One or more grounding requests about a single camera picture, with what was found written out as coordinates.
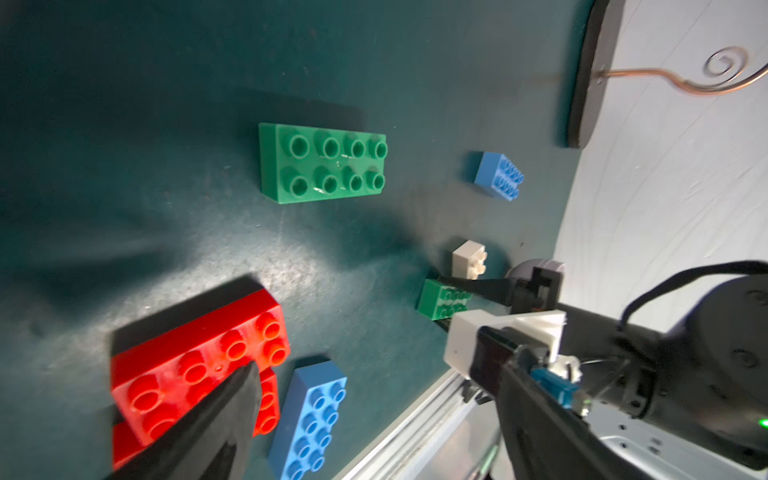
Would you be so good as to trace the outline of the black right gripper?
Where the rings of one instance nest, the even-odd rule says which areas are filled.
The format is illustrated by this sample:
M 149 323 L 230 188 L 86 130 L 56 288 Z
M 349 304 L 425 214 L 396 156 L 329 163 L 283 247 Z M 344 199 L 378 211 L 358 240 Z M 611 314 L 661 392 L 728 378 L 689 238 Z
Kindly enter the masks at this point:
M 523 314 L 556 310 L 559 305 L 564 274 L 535 268 L 528 284 L 515 283 L 512 279 L 470 280 L 438 276 L 437 281 L 458 290 L 478 295 L 494 303 L 512 303 L 511 314 Z M 436 325 L 448 332 L 451 319 L 436 321 Z

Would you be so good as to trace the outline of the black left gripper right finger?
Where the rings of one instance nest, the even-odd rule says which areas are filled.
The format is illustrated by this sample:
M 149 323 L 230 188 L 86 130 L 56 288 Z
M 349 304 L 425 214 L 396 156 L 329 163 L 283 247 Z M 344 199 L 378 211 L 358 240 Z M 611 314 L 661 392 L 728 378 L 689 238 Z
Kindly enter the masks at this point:
M 614 454 L 513 360 L 501 369 L 496 408 L 517 479 L 649 477 Z

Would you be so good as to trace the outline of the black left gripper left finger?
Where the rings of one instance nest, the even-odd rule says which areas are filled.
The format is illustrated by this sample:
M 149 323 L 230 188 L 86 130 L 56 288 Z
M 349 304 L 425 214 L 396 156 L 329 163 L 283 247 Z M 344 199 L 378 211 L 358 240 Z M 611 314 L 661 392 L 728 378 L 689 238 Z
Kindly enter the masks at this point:
M 258 367 L 240 367 L 110 479 L 242 479 L 261 401 Z

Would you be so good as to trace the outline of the small green lego brick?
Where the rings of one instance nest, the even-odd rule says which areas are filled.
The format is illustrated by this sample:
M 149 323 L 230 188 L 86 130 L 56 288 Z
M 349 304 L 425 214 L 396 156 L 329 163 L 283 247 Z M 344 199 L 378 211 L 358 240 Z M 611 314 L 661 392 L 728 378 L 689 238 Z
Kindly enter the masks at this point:
M 416 310 L 432 321 L 450 319 L 455 313 L 467 311 L 471 298 L 469 292 L 427 279 Z

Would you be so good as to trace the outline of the small white lego brick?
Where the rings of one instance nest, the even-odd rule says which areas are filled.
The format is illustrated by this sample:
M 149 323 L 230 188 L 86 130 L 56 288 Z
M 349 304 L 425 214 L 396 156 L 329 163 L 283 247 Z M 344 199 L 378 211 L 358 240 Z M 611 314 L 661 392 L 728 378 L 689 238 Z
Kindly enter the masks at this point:
M 455 278 L 477 280 L 486 271 L 486 248 L 483 244 L 467 240 L 452 252 L 451 274 Z

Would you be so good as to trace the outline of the red lego brick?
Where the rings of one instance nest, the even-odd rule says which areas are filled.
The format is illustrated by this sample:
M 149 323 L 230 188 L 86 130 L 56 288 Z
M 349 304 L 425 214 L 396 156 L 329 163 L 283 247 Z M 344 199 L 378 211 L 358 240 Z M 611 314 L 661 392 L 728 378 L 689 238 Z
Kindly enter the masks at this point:
M 111 393 L 146 447 L 239 368 L 289 355 L 282 307 L 261 289 L 114 356 Z
M 254 425 L 253 436 L 267 435 L 272 432 L 280 420 L 278 380 L 271 368 L 260 373 L 261 402 L 258 416 Z M 126 422 L 120 422 L 113 427 L 112 467 L 119 470 L 130 460 L 142 453 L 146 447 L 141 445 L 138 438 Z

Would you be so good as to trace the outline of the long blue lego brick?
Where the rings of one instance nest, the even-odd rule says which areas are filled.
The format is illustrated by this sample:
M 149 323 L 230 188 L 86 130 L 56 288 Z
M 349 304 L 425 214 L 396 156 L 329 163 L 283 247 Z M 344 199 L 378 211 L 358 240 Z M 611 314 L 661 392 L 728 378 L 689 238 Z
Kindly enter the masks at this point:
M 302 479 L 321 470 L 346 383 L 330 360 L 294 370 L 267 457 L 275 478 Z

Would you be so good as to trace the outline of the small blue lego brick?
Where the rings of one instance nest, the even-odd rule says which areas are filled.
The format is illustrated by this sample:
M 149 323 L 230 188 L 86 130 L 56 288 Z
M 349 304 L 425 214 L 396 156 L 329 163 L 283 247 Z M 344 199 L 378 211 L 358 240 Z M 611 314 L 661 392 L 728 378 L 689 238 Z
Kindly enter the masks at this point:
M 519 196 L 524 174 L 504 154 L 484 152 L 474 178 L 474 184 L 488 195 L 505 201 Z

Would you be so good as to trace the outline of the large green lego brick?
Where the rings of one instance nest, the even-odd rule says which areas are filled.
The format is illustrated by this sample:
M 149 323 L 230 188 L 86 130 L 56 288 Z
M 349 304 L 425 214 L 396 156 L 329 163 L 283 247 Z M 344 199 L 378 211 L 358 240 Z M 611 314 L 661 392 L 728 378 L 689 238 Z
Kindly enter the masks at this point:
M 278 204 L 378 195 L 389 153 L 383 134 L 260 123 L 261 193 Z

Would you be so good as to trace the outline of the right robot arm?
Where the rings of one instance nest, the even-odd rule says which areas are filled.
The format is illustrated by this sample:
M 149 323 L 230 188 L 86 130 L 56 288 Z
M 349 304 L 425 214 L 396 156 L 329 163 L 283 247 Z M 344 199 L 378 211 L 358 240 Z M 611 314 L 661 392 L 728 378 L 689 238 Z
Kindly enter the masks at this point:
M 507 308 L 456 313 L 447 362 L 493 399 L 518 479 L 640 479 L 586 421 L 605 402 L 752 470 L 767 466 L 767 265 L 681 271 L 613 319 L 559 299 L 560 272 L 444 284 Z

